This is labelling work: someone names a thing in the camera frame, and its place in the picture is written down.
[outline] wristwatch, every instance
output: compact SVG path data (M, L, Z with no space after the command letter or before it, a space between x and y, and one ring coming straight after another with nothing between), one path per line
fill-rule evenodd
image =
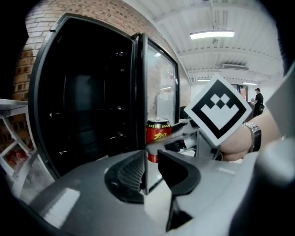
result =
M251 131L252 143L249 152L257 152L261 146L261 129L254 122L245 122L243 125L247 126Z

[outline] soda can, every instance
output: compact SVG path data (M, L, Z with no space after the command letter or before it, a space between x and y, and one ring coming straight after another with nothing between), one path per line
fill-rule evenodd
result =
M167 118L153 117L147 119L146 124L146 144L171 134L172 127ZM149 161L158 163L158 156L147 154Z

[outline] glass door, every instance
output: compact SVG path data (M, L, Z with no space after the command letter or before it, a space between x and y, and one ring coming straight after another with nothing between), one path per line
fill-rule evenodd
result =
M179 79L177 62L146 34L137 34L137 139L145 148L145 124L148 118L168 118L171 125L179 120ZM145 194L163 179L158 165L145 160Z
M179 120L177 63L150 39L145 60L147 118L168 118L171 125L174 125Z

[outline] black refrigerator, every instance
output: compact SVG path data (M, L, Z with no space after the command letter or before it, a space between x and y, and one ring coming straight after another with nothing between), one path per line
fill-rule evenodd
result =
M65 13L42 44L29 87L32 134L51 175L144 149L155 116L179 120L176 61L146 34Z

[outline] white ceiling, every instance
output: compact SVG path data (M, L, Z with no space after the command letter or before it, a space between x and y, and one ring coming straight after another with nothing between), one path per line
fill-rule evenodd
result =
M283 76L275 22L257 0L124 0L158 29L192 82L218 72L231 83L265 83ZM226 29L233 38L191 40L189 34ZM221 69L222 64L249 71Z

